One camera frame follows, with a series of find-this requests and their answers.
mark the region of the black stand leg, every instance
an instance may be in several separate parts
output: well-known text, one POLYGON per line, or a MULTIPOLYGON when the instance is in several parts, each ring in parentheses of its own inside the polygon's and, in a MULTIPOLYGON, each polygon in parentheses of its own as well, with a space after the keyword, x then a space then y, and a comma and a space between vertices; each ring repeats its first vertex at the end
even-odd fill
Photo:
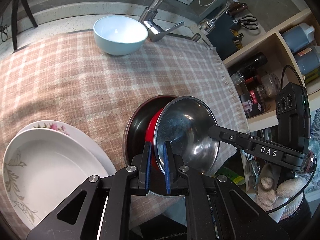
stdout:
POLYGON ((28 5, 27 0, 21 0, 21 3, 22 3, 22 5, 23 5, 24 10, 26 11, 26 13, 27 13, 30 21, 32 22, 33 26, 34 26, 35 28, 38 27, 38 25, 37 25, 37 23, 36 23, 36 20, 34 19, 32 13, 31 13, 31 10, 30 10, 30 7, 29 7, 29 5, 28 5))
POLYGON ((13 0, 12 2, 12 14, 11 14, 11 34, 12 34, 12 44, 13 50, 17 50, 17 33, 18 33, 18 4, 19 0, 13 0))

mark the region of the chrome faucet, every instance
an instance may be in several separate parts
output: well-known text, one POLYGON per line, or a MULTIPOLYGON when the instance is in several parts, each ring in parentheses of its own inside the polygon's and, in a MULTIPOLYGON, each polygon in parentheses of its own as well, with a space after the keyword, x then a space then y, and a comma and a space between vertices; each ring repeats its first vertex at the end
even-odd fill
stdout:
MULTIPOLYGON (((180 26, 184 25, 184 21, 177 23, 175 26, 172 26, 171 28, 164 30, 159 25, 156 25, 153 20, 156 16, 157 9, 159 8, 160 4, 164 0, 153 0, 153 2, 150 4, 149 7, 146 7, 139 19, 139 22, 141 22, 146 29, 148 30, 148 36, 151 39, 151 41, 156 42, 161 40, 164 36, 166 36, 168 33, 172 32, 173 30, 179 28, 180 26)), ((227 0, 227 3, 225 7, 219 12, 217 16, 215 16, 213 19, 205 19, 203 20, 199 25, 198 28, 203 33, 209 33, 214 28, 215 21, 220 18, 230 7, 230 5, 233 2, 236 2, 237 0, 227 0)))

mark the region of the bottle label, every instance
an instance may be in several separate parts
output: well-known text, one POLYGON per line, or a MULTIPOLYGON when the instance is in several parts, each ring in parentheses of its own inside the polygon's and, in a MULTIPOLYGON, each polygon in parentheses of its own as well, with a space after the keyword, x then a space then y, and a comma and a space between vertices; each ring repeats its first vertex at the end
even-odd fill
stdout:
POLYGON ((302 57, 303 55, 307 54, 307 53, 310 52, 310 51, 312 51, 311 48, 306 48, 305 50, 299 52, 298 55, 299 55, 300 57, 302 57))

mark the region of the hand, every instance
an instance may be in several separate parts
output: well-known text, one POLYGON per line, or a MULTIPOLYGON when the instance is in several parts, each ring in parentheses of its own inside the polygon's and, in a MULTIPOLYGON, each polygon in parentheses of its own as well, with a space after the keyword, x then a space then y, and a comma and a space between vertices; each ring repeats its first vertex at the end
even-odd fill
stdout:
MULTIPOLYGON (((258 190, 254 201, 264 210, 269 211, 283 203, 287 202, 289 198, 295 196, 306 184, 303 178, 289 179, 281 183, 278 188, 274 185, 273 165, 267 163, 260 173, 258 179, 258 190)), ((299 207, 302 201, 303 193, 296 199, 290 202, 287 206, 272 212, 270 216, 278 223, 293 214, 299 207)))

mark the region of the screw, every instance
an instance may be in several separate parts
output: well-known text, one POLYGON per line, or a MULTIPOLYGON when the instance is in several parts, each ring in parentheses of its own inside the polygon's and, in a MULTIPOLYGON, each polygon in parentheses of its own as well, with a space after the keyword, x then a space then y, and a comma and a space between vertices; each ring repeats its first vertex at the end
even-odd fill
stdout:
POLYGON ((180 166, 179 170, 180 170, 180 171, 183 171, 183 172, 186 172, 186 171, 189 170, 189 167, 186 166, 186 165, 182 165, 182 166, 180 166))
POLYGON ((137 168, 135 166, 133 166, 133 165, 130 165, 130 166, 127 167, 127 171, 128 172, 134 172, 136 169, 137 168))
POLYGON ((227 177, 225 175, 219 175, 217 177, 218 181, 220 182, 226 182, 227 181, 227 177))
POLYGON ((94 182, 97 182, 99 179, 99 177, 97 175, 92 175, 89 177, 89 181, 94 183, 94 182))

